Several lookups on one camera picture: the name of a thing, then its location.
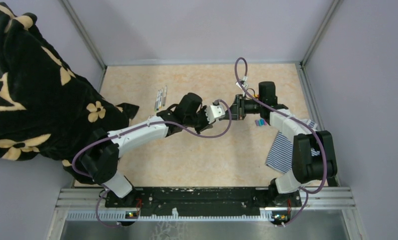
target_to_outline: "blue striped fabric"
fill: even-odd
[[[307,124],[311,128],[314,128],[315,126],[315,122],[311,120],[309,120]],[[312,150],[311,155],[319,155],[319,151]],[[291,143],[283,134],[278,132],[269,151],[268,157],[266,158],[265,165],[285,174],[291,169],[292,156],[293,143]]]

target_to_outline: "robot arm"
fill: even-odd
[[[259,83],[259,100],[290,115],[285,105],[278,104],[273,82]],[[243,120],[247,114],[260,114],[260,117],[269,125],[276,127],[293,142],[292,170],[273,179],[269,186],[271,199],[275,204],[284,203],[289,193],[322,178],[322,158],[321,155],[311,156],[311,149],[318,151],[319,148],[308,129],[288,117],[272,112],[255,101],[245,98],[242,94],[235,96],[230,110],[233,120]],[[122,200],[131,202],[135,194],[129,193],[134,192],[135,189],[125,176],[117,172],[118,160],[124,153],[182,130],[178,125],[165,123],[168,121],[194,128],[199,134],[211,128],[215,122],[227,119],[229,119],[228,111],[224,112],[224,108],[217,102],[210,106],[202,106],[201,97],[188,93],[179,104],[170,106],[145,122],[115,131],[95,132],[89,143],[108,137],[113,137],[113,139],[86,151],[81,158],[81,163],[96,183],[105,185]],[[337,168],[331,134],[327,131],[318,131],[317,134],[326,151],[327,177],[334,176]]]
[[[292,116],[285,105],[278,103],[273,82],[259,83],[258,99],[279,112]],[[276,205],[283,204],[289,193],[293,193],[313,181],[322,179],[324,170],[322,156],[321,154],[311,155],[311,149],[316,151],[320,151],[320,149],[314,136],[307,128],[293,121],[290,117],[270,111],[254,100],[247,99],[243,94],[235,96],[230,109],[234,120],[243,120],[247,114],[260,114],[262,119],[270,126],[277,128],[293,143],[292,169],[283,176],[273,179],[269,186],[271,199]],[[333,177],[337,174],[337,165],[331,134],[328,131],[317,131],[316,134],[326,153],[327,177]]]
[[[123,154],[152,140],[179,133],[182,130],[180,126],[194,128],[199,134],[224,116],[225,110],[217,101],[209,106],[202,105],[201,97],[188,93],[179,104],[171,105],[147,121],[119,130],[94,132],[89,144],[105,138],[111,140],[87,150],[81,163],[94,182],[106,186],[119,198],[130,202],[133,194],[129,193],[135,191],[133,185],[117,171],[118,160]]]

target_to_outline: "black blanket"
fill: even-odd
[[[16,16],[0,3],[0,158],[41,154],[92,184],[73,172],[72,158],[94,130],[127,127],[138,106],[105,101],[42,37],[36,21],[34,14]],[[77,168],[85,171],[79,161]]]

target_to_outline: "lavender wall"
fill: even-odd
[[[332,0],[69,0],[107,65],[303,59]]]
[[[398,239],[398,0],[344,1],[306,70],[369,239]]]
[[[102,70],[57,0],[7,0],[21,15],[32,12],[43,36],[74,72],[98,87]],[[13,162],[0,159],[0,240],[45,239],[60,188],[72,180],[60,162],[44,157]]]

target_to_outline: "marker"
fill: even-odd
[[[166,103],[166,93],[168,92],[168,86],[165,86],[165,93],[163,94],[163,103],[162,105],[165,106]]]
[[[159,90],[159,104],[158,104],[158,110],[162,107],[162,93],[163,93],[163,88]]]
[[[158,94],[156,95],[155,111],[159,110],[158,109],[158,107],[159,107],[159,92],[160,92],[160,90],[158,91]]]

